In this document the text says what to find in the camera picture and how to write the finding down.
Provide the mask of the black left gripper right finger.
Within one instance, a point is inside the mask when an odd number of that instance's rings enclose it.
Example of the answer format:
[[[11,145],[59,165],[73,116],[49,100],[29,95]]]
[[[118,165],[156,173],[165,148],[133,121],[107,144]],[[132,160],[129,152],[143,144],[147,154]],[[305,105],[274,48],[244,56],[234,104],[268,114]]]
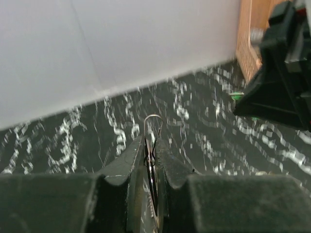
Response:
[[[155,147],[162,233],[308,233],[311,199],[284,175],[200,175],[159,139]]]

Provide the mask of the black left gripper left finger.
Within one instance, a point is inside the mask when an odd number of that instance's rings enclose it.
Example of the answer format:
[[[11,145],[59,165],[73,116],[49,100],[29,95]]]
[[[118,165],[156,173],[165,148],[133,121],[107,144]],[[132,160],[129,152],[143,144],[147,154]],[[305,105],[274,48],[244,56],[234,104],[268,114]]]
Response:
[[[3,233],[138,233],[143,197],[138,136],[95,173],[2,174]]]

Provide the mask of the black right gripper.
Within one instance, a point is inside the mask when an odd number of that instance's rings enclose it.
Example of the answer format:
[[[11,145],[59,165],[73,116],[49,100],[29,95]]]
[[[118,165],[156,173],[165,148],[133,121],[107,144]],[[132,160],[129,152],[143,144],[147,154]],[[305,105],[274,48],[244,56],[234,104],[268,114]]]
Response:
[[[262,66],[236,102],[233,113],[298,130],[311,129],[311,2],[276,4],[259,45]]]

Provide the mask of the key with green tag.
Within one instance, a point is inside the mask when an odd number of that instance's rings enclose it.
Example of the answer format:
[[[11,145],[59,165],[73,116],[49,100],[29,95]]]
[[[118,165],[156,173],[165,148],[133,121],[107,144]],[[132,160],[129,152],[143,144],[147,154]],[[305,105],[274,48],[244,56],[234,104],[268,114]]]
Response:
[[[229,93],[229,96],[231,97],[231,99],[233,100],[233,106],[232,106],[232,113],[234,115],[235,114],[235,110],[236,110],[236,104],[238,103],[238,101],[244,96],[244,93],[243,92],[232,92],[232,93]],[[242,116],[246,119],[250,119],[252,121],[256,121],[256,120],[259,120],[259,118],[257,117],[254,117],[254,116]]]

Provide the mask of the large metal keyring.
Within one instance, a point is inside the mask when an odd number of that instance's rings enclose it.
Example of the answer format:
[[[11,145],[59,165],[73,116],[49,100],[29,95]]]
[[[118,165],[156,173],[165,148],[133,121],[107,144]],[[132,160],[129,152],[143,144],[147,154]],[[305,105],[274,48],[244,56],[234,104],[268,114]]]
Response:
[[[146,136],[146,122],[152,117],[157,117],[160,119],[161,124],[157,130],[157,134],[154,141],[149,141]],[[144,165],[147,169],[149,192],[151,197],[151,207],[153,218],[155,221],[154,232],[159,232],[159,217],[158,217],[158,190],[157,190],[157,180],[156,180],[156,144],[158,136],[160,135],[161,128],[163,126],[163,119],[160,115],[150,114],[144,119],[144,132],[143,132],[143,142],[144,142]]]

